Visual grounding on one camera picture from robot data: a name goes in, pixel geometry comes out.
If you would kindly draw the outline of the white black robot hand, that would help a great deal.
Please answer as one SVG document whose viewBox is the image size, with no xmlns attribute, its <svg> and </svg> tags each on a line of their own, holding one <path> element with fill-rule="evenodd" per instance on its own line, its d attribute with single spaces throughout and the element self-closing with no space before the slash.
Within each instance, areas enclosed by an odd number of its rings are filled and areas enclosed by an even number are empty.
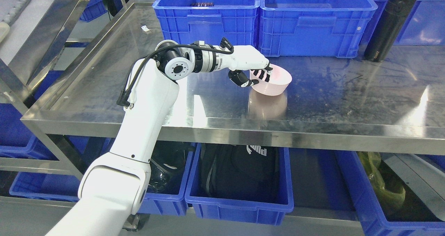
<svg viewBox="0 0 445 236">
<path fill-rule="evenodd" d="M 268 75 L 273 68 L 269 60 L 251 45 L 235 45 L 231 54 L 218 52 L 217 63 L 214 71 L 228 69 L 229 79 L 239 87 L 251 87 L 259 83 L 259 80 L 251 80 L 244 71 L 260 70 Z"/>
</svg>

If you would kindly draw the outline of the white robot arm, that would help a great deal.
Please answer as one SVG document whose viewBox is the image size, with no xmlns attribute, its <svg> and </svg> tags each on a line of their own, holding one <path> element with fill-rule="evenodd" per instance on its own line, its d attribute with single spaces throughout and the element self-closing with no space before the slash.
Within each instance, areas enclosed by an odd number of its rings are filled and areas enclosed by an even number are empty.
<svg viewBox="0 0 445 236">
<path fill-rule="evenodd" d="M 176 48 L 232 54 L 225 38 L 220 49 L 204 45 L 159 45 L 135 62 L 117 104 L 124 119 L 109 152 L 94 160 L 80 182 L 79 201 L 48 236 L 117 236 L 135 215 L 151 178 L 151 155 L 169 109 L 179 92 L 173 76 L 158 69 L 161 53 Z"/>
</svg>

